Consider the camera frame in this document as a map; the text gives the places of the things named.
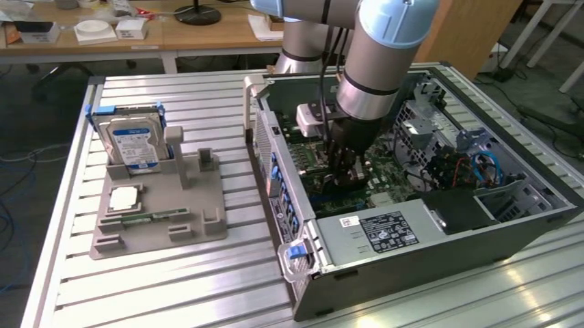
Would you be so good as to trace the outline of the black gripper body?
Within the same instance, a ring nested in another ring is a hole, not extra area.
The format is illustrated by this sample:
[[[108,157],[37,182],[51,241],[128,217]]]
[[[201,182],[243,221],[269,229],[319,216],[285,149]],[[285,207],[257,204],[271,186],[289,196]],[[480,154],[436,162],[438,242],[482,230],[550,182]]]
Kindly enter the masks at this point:
[[[343,118],[335,120],[331,125],[331,141],[328,149],[351,150],[356,155],[363,155],[378,136],[380,119],[356,120]]]

